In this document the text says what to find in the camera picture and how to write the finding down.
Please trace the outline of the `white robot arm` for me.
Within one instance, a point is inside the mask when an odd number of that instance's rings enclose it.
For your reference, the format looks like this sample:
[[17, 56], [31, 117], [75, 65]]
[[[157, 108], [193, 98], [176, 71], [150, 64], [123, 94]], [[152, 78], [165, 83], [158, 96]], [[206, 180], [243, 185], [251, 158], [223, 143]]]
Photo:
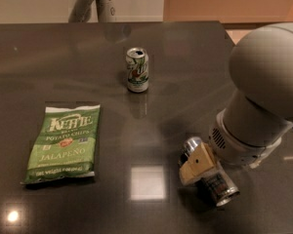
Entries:
[[258, 166], [293, 127], [293, 22], [251, 31], [233, 48], [230, 78], [236, 85], [229, 105], [180, 167], [188, 185], [216, 170], [221, 160]]

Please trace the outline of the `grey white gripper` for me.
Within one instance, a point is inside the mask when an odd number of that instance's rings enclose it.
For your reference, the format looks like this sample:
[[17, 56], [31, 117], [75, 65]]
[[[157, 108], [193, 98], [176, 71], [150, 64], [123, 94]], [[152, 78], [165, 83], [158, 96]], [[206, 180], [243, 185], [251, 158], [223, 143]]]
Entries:
[[[255, 169], [281, 144], [280, 137], [272, 144], [264, 147], [255, 147], [243, 143], [227, 130], [224, 116], [225, 110], [217, 114], [216, 120], [209, 131], [209, 143], [215, 155], [228, 164], [249, 166]], [[194, 184], [203, 177], [204, 173], [215, 167], [216, 161], [209, 146], [201, 142], [181, 165], [179, 169], [181, 182], [183, 185]]]

